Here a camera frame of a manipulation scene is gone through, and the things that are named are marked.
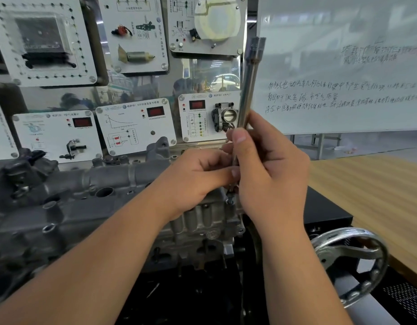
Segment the metal handwheel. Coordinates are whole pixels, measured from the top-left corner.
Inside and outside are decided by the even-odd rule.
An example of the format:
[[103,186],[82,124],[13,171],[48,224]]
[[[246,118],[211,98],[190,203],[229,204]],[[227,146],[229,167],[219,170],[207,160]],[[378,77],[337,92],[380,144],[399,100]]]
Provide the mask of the metal handwheel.
[[[344,244],[333,245],[343,243],[345,239],[353,237],[366,242],[368,248],[346,246]],[[351,306],[369,294],[385,275],[389,260],[387,247],[379,236],[368,230],[352,227],[338,228],[315,237],[311,240],[311,243],[324,269],[329,268],[338,257],[375,260],[373,268],[368,272],[369,279],[340,296],[344,308]]]

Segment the aluminum engine part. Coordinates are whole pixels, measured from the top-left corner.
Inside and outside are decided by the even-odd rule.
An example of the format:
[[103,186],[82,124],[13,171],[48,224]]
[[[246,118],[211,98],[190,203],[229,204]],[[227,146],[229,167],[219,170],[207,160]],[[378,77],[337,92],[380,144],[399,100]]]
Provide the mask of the aluminum engine part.
[[[154,181],[171,163],[168,140],[149,145],[146,162],[129,164],[127,156],[120,156],[107,163],[95,158],[90,169],[60,172],[44,152],[25,149],[0,169],[0,300]],[[142,271],[200,269],[205,262],[232,257],[234,237],[245,229],[226,198],[222,189],[211,191],[168,223]]]

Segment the wooden table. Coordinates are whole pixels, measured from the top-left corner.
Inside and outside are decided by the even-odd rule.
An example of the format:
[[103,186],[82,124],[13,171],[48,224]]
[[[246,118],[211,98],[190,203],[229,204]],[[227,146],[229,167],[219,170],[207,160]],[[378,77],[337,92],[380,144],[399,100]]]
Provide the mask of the wooden table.
[[417,164],[382,155],[311,162],[309,186],[380,235],[391,265],[417,286]]

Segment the hand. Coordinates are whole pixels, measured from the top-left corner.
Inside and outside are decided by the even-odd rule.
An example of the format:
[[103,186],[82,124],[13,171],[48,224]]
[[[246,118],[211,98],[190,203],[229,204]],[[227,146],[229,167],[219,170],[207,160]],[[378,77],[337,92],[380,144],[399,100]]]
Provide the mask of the hand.
[[259,114],[251,111],[253,130],[234,129],[221,149],[237,155],[240,202],[258,231],[303,229],[309,157]]
[[219,149],[188,149],[138,196],[150,199],[165,215],[165,223],[174,220],[210,191],[238,180],[231,159]]

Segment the right hand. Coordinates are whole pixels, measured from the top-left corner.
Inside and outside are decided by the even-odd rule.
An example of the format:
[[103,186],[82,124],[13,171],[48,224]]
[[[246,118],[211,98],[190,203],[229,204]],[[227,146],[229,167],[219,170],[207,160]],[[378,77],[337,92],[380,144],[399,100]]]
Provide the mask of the right hand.
[[308,155],[254,111],[249,124],[252,130],[229,130],[233,142],[221,148],[238,157],[239,197],[246,214],[260,234],[280,227],[303,230]]

